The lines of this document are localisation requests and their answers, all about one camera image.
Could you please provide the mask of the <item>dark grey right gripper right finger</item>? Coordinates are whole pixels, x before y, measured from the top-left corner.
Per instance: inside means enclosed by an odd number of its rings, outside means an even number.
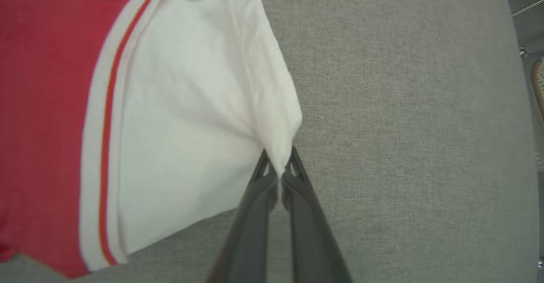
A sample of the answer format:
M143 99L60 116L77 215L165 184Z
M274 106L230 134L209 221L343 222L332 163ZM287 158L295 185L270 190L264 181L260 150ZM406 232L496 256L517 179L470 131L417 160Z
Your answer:
M281 178L290 216L295 283L351 283L352 276L324 215L297 149Z

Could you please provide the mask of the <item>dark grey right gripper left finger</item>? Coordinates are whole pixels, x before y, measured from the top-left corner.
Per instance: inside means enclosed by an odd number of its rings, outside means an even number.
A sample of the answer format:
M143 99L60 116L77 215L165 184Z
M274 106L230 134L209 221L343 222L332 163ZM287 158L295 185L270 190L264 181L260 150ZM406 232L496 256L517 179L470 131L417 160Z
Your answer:
M264 150L207 278L208 283L266 282L269 214L277 201L277 173Z

